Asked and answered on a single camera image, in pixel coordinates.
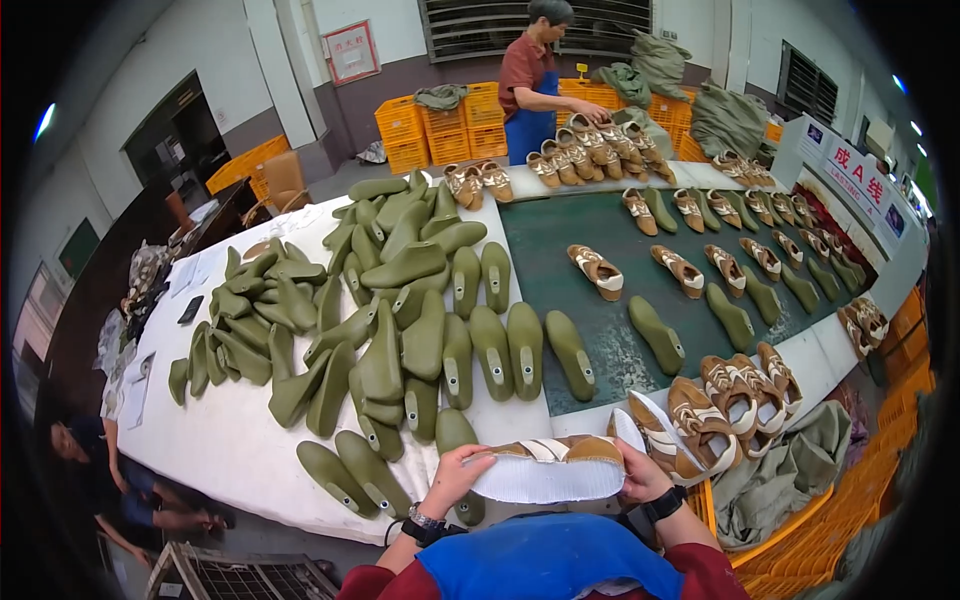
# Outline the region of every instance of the blue apron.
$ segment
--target blue apron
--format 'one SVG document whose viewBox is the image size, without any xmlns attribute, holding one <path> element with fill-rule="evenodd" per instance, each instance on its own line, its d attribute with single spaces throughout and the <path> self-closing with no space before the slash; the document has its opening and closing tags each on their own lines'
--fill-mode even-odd
<svg viewBox="0 0 960 600">
<path fill-rule="evenodd" d="M 560 95 L 560 73 L 546 71 L 543 81 L 534 90 L 547 96 Z M 543 140 L 557 134 L 557 111 L 537 112 L 521 108 L 504 124 L 510 164 L 526 164 L 527 155 L 540 151 Z"/>
<path fill-rule="evenodd" d="M 616 578 L 660 600 L 680 598 L 684 576 L 616 521 L 584 513 L 511 518 L 442 538 L 417 560 L 444 600 L 571 600 Z"/>
</svg>

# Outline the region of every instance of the person's hand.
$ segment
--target person's hand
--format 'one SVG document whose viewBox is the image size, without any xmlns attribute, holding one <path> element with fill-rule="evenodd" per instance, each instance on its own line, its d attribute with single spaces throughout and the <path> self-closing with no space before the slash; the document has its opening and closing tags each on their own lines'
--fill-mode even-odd
<svg viewBox="0 0 960 600">
<path fill-rule="evenodd" d="M 138 563 L 143 564 L 147 568 L 154 568 L 150 562 L 150 557 L 147 556 L 147 551 L 143 548 L 135 547 L 133 550 L 131 550 L 131 554 L 133 554 L 133 557 Z"/>
<path fill-rule="evenodd" d="M 464 463 L 466 458 L 489 449 L 488 445 L 466 444 L 446 452 L 440 457 L 433 485 L 421 502 L 421 515 L 442 520 L 460 498 L 467 495 L 473 483 L 496 462 L 495 456 L 484 456 Z"/>
<path fill-rule="evenodd" d="M 595 105 L 593 102 L 578 99 L 574 104 L 574 108 L 576 108 L 574 110 L 575 112 L 583 114 L 587 120 L 594 125 L 610 120 L 610 111 L 599 105 Z"/>
<path fill-rule="evenodd" d="M 673 488 L 670 476 L 664 473 L 652 458 L 620 438 L 613 440 L 613 445 L 623 454 L 623 463 L 627 470 L 621 494 L 638 502 L 651 502 Z"/>
<path fill-rule="evenodd" d="M 113 476 L 113 483 L 116 484 L 117 488 L 120 490 L 120 493 L 127 493 L 130 491 L 130 485 L 127 483 L 127 480 L 123 478 L 123 474 L 120 472 L 120 468 L 118 466 L 110 466 L 110 475 Z"/>
</svg>

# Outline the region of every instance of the wristwatch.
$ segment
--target wristwatch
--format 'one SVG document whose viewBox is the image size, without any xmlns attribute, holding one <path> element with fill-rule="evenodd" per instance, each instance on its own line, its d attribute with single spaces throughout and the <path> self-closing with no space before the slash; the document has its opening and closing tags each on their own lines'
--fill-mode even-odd
<svg viewBox="0 0 960 600">
<path fill-rule="evenodd" d="M 651 523 L 656 523 L 662 518 L 667 518 L 677 512 L 686 500 L 686 488 L 684 486 L 674 486 L 656 500 L 644 503 L 643 512 L 650 519 Z"/>
<path fill-rule="evenodd" d="M 425 548 L 444 536 L 445 520 L 437 520 L 422 515 L 417 510 L 419 502 L 414 502 L 407 512 L 407 518 L 400 525 L 400 531 L 417 541 L 417 546 Z"/>
</svg>

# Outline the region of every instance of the white table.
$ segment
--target white table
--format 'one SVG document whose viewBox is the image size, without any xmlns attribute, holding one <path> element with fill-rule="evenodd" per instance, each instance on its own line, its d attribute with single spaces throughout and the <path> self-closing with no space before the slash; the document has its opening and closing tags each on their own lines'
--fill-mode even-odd
<svg viewBox="0 0 960 600">
<path fill-rule="evenodd" d="M 670 164 L 679 186 L 742 189 L 742 186 L 708 164 L 673 161 Z M 548 190 L 526 167 L 510 167 L 508 172 L 518 199 L 556 193 Z M 607 180 L 562 189 L 560 193 L 613 191 L 630 185 L 644 186 L 636 180 Z M 652 177 L 649 185 L 668 187 L 665 181 L 657 177 Z M 779 183 L 772 189 L 786 191 Z M 300 466 L 296 457 L 299 442 L 311 440 L 332 449 L 333 441 L 318 440 L 303 422 L 289 430 L 277 425 L 267 409 L 271 393 L 269 383 L 264 387 L 256 387 L 244 379 L 238 382 L 228 380 L 218 387 L 207 386 L 200 399 L 190 397 L 188 391 L 183 407 L 174 403 L 167 386 L 171 361 L 187 355 L 195 324 L 208 316 L 209 293 L 224 280 L 227 247 L 233 246 L 243 253 L 252 244 L 274 235 L 283 219 L 287 219 L 288 224 L 311 221 L 309 225 L 292 230 L 281 239 L 296 244 L 311 260 L 326 264 L 330 251 L 323 247 L 321 240 L 337 225 L 331 212 L 348 203 L 347 197 L 341 197 L 312 205 L 290 216 L 249 229 L 201 252 L 204 259 L 209 257 L 217 263 L 210 278 L 198 289 L 182 292 L 175 298 L 162 298 L 147 322 L 137 356 L 140 358 L 155 352 L 156 357 L 147 386 L 143 422 L 132 429 L 121 427 L 117 442 L 124 454 L 146 467 L 230 506 L 312 533 L 382 544 L 384 532 L 391 522 L 386 515 L 380 515 L 376 520 L 356 516 L 321 490 Z M 480 221 L 487 226 L 487 237 L 474 247 L 477 252 L 488 241 L 499 242 L 510 252 L 499 212 L 489 194 L 479 211 L 460 209 L 460 215 L 464 220 Z M 176 276 L 178 268 L 179 263 L 175 264 L 171 278 Z M 186 304 L 199 294 L 204 294 L 204 303 L 194 324 L 177 325 L 176 320 Z M 478 303 L 484 303 L 482 287 L 479 294 Z M 516 270 L 513 270 L 510 280 L 510 297 L 512 301 L 522 300 Z M 445 300 L 449 310 L 452 307 L 450 292 L 446 293 Z M 356 310 L 346 290 L 341 298 L 341 310 L 344 318 Z M 505 322 L 506 314 L 501 320 Z M 301 357 L 310 341 L 306 337 L 298 337 L 295 341 L 297 372 L 306 370 Z M 365 347 L 358 350 L 358 356 Z M 793 418 L 794 421 L 821 401 L 856 364 L 852 347 L 834 315 L 778 344 L 777 349 L 793 369 L 804 393 L 804 404 L 800 413 Z M 483 444 L 505 444 L 574 433 L 602 434 L 606 430 L 611 408 L 622 405 L 598 406 L 551 419 L 542 392 L 532 402 L 517 397 L 506 402 L 492 400 L 477 361 L 473 366 L 473 388 L 473 403 L 465 414 Z M 653 392 L 650 396 L 665 407 L 666 390 Z M 349 398 L 345 399 L 337 422 L 337 431 L 344 428 L 360 431 Z M 417 443 L 405 428 L 401 429 L 400 436 L 406 450 L 403 458 L 391 464 L 390 469 L 411 499 L 421 500 L 436 470 L 436 446 Z M 539 508 L 488 501 L 484 524 L 496 523 L 507 516 Z"/>
</svg>

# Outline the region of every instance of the window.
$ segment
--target window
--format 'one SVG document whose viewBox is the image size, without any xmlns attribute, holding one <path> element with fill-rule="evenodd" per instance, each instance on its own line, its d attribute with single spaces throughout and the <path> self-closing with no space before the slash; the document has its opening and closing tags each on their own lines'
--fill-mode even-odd
<svg viewBox="0 0 960 600">
<path fill-rule="evenodd" d="M 431 62 L 502 55 L 529 25 L 527 2 L 419 0 Z M 560 54 L 627 59 L 634 29 L 650 33 L 650 0 L 572 0 L 576 23 L 554 47 Z"/>
<path fill-rule="evenodd" d="M 805 111 L 818 121 L 832 125 L 836 114 L 837 84 L 817 68 L 813 60 L 784 42 L 777 99 L 788 108 Z"/>
</svg>

